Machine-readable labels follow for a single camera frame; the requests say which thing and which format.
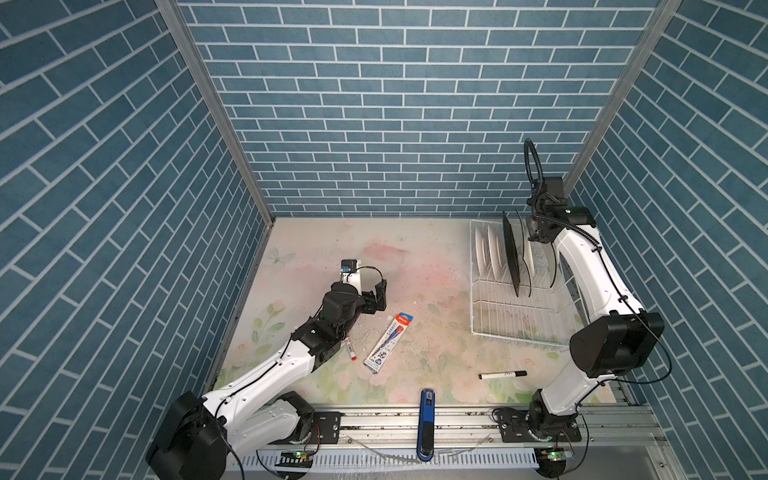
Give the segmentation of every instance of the blue tile wall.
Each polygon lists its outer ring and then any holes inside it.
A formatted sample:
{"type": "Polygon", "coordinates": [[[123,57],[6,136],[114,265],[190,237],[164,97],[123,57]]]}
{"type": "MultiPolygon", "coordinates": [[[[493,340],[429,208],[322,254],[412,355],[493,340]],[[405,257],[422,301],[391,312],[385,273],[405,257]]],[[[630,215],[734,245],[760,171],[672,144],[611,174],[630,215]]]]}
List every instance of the blue tile wall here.
{"type": "Polygon", "coordinates": [[[0,3],[0,478],[139,478],[264,228],[152,0],[0,3]]]}
{"type": "Polygon", "coordinates": [[[476,217],[522,138],[568,171],[657,0],[303,3],[181,2],[275,214],[476,217]]]}
{"type": "Polygon", "coordinates": [[[574,191],[667,321],[636,393],[688,478],[768,466],[766,5],[683,0],[574,191]]]}

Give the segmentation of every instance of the floral tabletop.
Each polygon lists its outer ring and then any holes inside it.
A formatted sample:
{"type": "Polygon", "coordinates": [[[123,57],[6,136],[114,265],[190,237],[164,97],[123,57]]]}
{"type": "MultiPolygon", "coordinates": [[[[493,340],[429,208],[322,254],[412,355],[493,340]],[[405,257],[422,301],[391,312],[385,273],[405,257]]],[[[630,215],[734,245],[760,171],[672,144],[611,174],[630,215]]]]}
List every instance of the floral tabletop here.
{"type": "MultiPolygon", "coordinates": [[[[520,403],[562,369],[568,351],[472,335],[469,326],[469,220],[279,218],[235,329],[217,386],[274,353],[313,315],[339,279],[342,259],[361,259],[387,279],[387,310],[361,315],[342,349],[294,383],[313,404],[417,404],[422,389],[449,403],[520,403]],[[399,312],[413,322],[374,375],[363,364],[399,312]],[[480,380],[481,372],[527,370],[528,376],[480,380]]],[[[379,281],[362,270],[363,288],[379,281]]],[[[589,402],[615,402],[602,387],[589,402]]]]}

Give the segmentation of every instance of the white arm segment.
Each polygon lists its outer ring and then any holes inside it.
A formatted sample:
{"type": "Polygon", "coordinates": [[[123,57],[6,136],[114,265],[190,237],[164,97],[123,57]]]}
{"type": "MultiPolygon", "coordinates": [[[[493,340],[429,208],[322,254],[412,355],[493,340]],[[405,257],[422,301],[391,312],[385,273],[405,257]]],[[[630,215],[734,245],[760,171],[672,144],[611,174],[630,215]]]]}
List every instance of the white arm segment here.
{"type": "Polygon", "coordinates": [[[296,409],[288,402],[277,400],[265,409],[261,407],[291,383],[309,375],[314,365],[315,357],[310,355],[306,345],[290,340],[269,359],[236,381],[206,393],[203,405],[211,415],[227,419],[224,424],[229,434],[227,440],[236,452],[253,451],[286,438],[296,428],[299,417],[296,409]],[[253,385],[229,397],[251,382],[253,385]]]}
{"type": "MultiPolygon", "coordinates": [[[[597,228],[588,225],[579,227],[598,241],[600,240],[597,228]]],[[[598,252],[593,251],[594,246],[587,239],[573,230],[563,229],[554,239],[554,247],[571,266],[584,304],[588,308],[590,323],[609,315],[612,310],[616,310],[620,315],[630,315],[632,312],[627,305],[631,306],[635,312],[643,307],[624,284],[608,254],[603,252],[605,266],[611,273],[611,276],[608,276],[598,252]],[[622,295],[627,296],[626,300],[619,301],[619,294],[616,293],[611,279],[622,295]]],[[[585,396],[595,390],[600,382],[615,378],[616,375],[609,374],[591,379],[576,366],[573,359],[569,359],[558,376],[542,389],[541,398],[550,413],[571,415],[576,413],[576,403],[584,400],[585,396]]]]}

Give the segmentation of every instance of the blue and black tool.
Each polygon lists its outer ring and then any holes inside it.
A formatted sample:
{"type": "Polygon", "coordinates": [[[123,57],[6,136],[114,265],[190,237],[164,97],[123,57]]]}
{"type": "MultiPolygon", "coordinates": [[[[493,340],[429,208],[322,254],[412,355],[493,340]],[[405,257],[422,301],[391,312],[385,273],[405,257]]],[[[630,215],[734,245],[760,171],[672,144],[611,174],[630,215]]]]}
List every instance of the blue and black tool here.
{"type": "Polygon", "coordinates": [[[435,454],[435,391],[431,389],[422,390],[416,454],[422,462],[429,462],[435,454]]]}

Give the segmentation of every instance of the white wire dish rack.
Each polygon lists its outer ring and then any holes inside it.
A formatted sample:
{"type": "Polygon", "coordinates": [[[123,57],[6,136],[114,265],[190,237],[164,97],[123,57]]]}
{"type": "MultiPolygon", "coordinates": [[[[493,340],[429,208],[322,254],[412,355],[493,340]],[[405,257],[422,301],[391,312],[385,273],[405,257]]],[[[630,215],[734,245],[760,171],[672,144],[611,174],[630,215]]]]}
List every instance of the white wire dish rack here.
{"type": "Polygon", "coordinates": [[[554,263],[551,244],[528,241],[528,228],[515,212],[508,215],[520,272],[519,295],[515,295],[507,267],[502,222],[471,220],[470,288],[471,328],[475,335],[512,339],[515,342],[550,347],[567,347],[571,335],[584,328],[588,314],[571,269],[562,257],[557,259],[552,282],[549,263],[554,263]],[[488,242],[488,229],[498,237],[502,273],[496,278],[492,269],[481,276],[478,268],[475,229],[488,242]],[[524,255],[524,242],[530,253],[524,255]]]}

